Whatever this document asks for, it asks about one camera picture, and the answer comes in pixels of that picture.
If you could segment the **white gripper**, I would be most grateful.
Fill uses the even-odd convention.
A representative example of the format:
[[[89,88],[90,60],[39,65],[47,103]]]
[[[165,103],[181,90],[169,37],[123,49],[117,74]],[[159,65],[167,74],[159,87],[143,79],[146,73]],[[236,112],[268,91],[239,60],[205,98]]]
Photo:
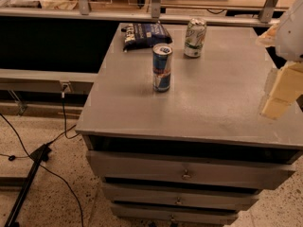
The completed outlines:
[[[256,44],[276,47],[276,54],[287,61],[277,70],[261,111],[262,115],[277,119],[303,95],[303,0],[295,0],[280,23],[259,35]]]

